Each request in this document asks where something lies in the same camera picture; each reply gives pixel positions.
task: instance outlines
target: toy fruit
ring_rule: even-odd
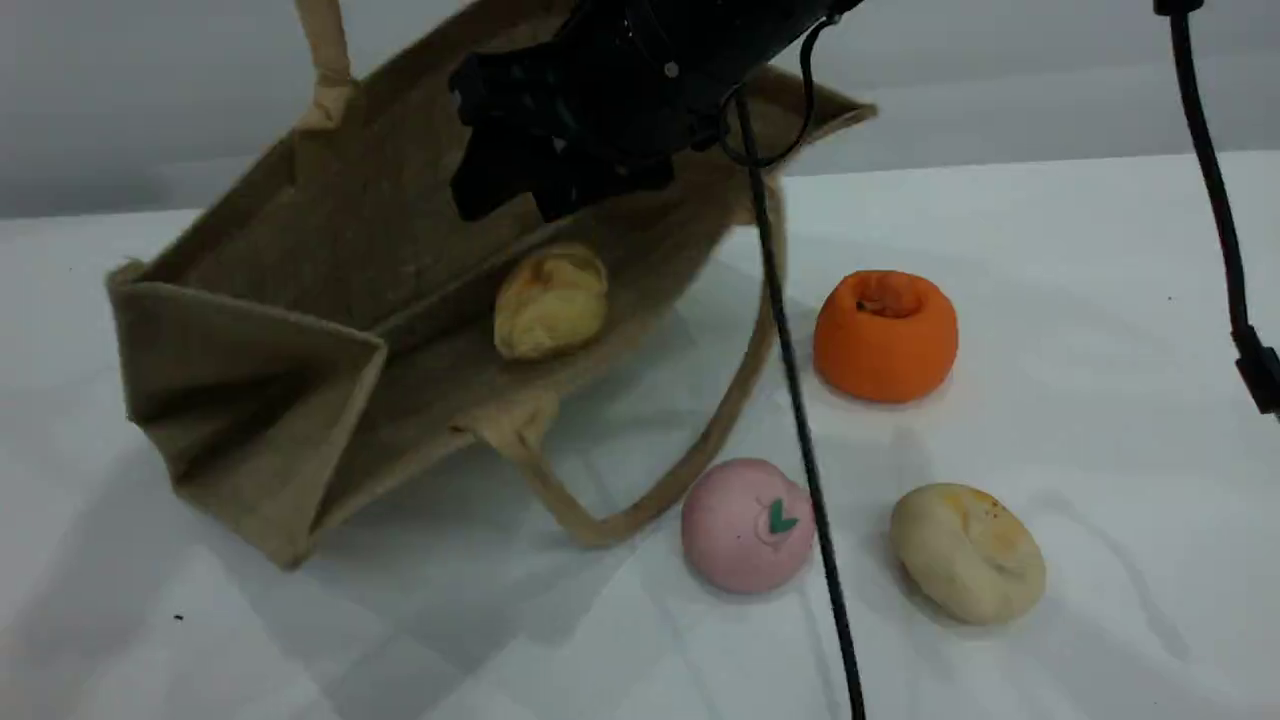
[[[604,263],[582,245],[526,258],[498,291],[493,342],[508,360],[540,360],[589,342],[604,325]]]
[[[933,484],[906,493],[893,506],[890,541],[924,594],[965,623],[1007,623],[1044,594],[1036,539],[979,489]]]
[[[685,500],[685,557],[710,584],[732,593],[776,589],[804,568],[815,527],[809,493],[764,460],[717,465]]]
[[[937,389],[959,346],[955,307],[936,284],[896,270],[863,270],[823,304],[813,361],[841,392],[900,404]]]

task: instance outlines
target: bag handle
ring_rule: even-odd
[[[786,258],[786,222],[781,209],[781,193],[772,183],[769,201],[771,205],[778,206],[771,213],[774,224],[773,247],[778,256],[780,273],[785,275],[782,266]],[[751,397],[756,380],[760,379],[760,373],[768,364],[773,337],[768,288],[762,283],[760,309],[742,363],[701,434],[648,493],[626,510],[602,519],[595,519],[582,507],[582,503],[556,477],[543,455],[543,437],[559,409],[559,397],[556,393],[550,391],[526,393],[508,404],[490,406],[470,415],[458,423],[458,428],[472,433],[515,462],[543,505],[580,544],[588,547],[614,544],[632,537],[676,505],[724,447]]]
[[[347,55],[347,32],[338,0],[293,0],[311,47],[316,81],[311,105],[294,126],[300,131],[335,129],[356,92]]]

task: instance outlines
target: yellow bun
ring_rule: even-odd
[[[581,347],[608,314],[604,263],[581,245],[524,259],[498,291],[493,342],[508,360],[539,360]]]
[[[979,489],[933,484],[906,493],[893,506],[890,539],[920,589],[965,623],[1007,623],[1044,594],[1036,539]]]

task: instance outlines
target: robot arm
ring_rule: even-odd
[[[453,178],[462,218],[531,192],[550,222],[672,181],[717,143],[724,100],[824,17],[861,0],[582,0],[556,36],[472,54],[449,78],[474,128]]]

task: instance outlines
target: black cable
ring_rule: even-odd
[[[1189,18],[1185,14],[1171,15],[1169,27],[1174,40],[1174,65],[1178,70],[1178,88],[1183,96],[1183,111],[1187,114],[1187,127],[1190,128],[1196,158],[1199,159],[1201,172],[1204,174],[1204,187],[1208,188],[1208,201],[1213,208],[1213,220],[1217,223],[1219,242],[1222,246],[1231,332],[1238,333],[1249,324],[1240,240],[1235,234],[1235,218],[1231,217],[1231,204],[1226,197],[1226,183],[1222,181],[1222,170],[1217,165],[1213,138],[1210,137],[1208,122],[1204,119],[1204,108],[1201,104],[1199,83],[1196,81],[1196,59],[1192,56]]]
[[[840,584],[840,570],[836,566],[836,550],[831,541],[831,521],[827,519],[827,502],[818,480],[818,459],[813,450],[813,433],[804,407],[800,387],[800,366],[796,361],[795,345],[791,342],[791,325],[783,304],[782,278],[778,273],[778,259],[773,252],[773,225],[769,223],[768,199],[764,191],[764,177],[760,174],[759,152],[755,146],[755,129],[751,127],[751,110],[746,92],[739,88],[733,92],[737,102],[737,120],[742,129],[742,147],[746,150],[746,172],[751,181],[751,204],[755,206],[755,224],[760,231],[760,252],[764,261],[764,278],[769,291],[769,305],[773,310],[773,324],[778,329],[778,342],[782,347],[782,366],[786,369],[787,389],[791,393],[791,410],[795,414],[796,434],[800,441],[800,456],[804,460],[804,474],[809,483],[809,497],[813,500],[813,519],[818,529],[818,547],[822,551],[822,564],[826,569],[827,593],[831,596],[832,616],[836,621],[836,637],[840,642],[840,657],[845,664],[845,680],[849,685],[849,702],[854,720],[864,720],[867,710],[863,706],[863,684],[858,676],[858,656],[854,652],[854,637],[849,629],[849,610],[845,606],[845,591]]]
[[[1226,304],[1231,319],[1231,340],[1240,355],[1235,366],[1240,372],[1253,402],[1258,406],[1258,411],[1275,414],[1280,418],[1280,356],[1274,348],[1262,343],[1258,332],[1249,324],[1240,240],[1235,233],[1231,202],[1226,195],[1222,170],[1217,164],[1217,154],[1213,151],[1213,140],[1208,132],[1208,122],[1204,119],[1199,83],[1196,79],[1189,15],[1203,4],[1203,0],[1156,0],[1156,13],[1169,17],[1178,90],[1181,94],[1183,111],[1187,114],[1187,127],[1190,129],[1196,158],[1199,160],[1201,173],[1204,176],[1204,188],[1208,191],[1210,206],[1213,209],[1213,222],[1217,224],[1219,245],[1222,249],[1222,265],[1226,273]]]
[[[814,91],[814,82],[813,82],[813,50],[818,45],[818,36],[822,35],[822,31],[827,29],[828,27],[838,22],[840,22],[840,15],[836,14],[827,15],[818,24],[813,26],[813,29],[809,31],[809,35],[806,35],[804,38],[804,44],[800,46],[800,76],[804,79],[804,122],[800,123],[800,132],[796,133],[795,140],[792,140],[791,145],[788,145],[786,150],[783,150],[782,152],[778,152],[777,155],[769,155],[768,158],[753,159],[748,158],[746,155],[739,152],[732,146],[730,146],[728,104],[730,101],[733,100],[733,97],[737,96],[737,94],[731,92],[728,96],[724,97],[724,101],[721,102],[721,109],[719,109],[719,146],[721,150],[723,150],[724,154],[728,155],[730,160],[733,160],[739,165],[742,165],[744,168],[758,168],[764,170],[773,165],[777,165],[778,163],[785,160],[787,155],[795,152],[796,147],[800,147],[800,143],[804,142],[805,136],[809,135],[809,126],[813,124],[813,114],[818,104],[818,94]]]

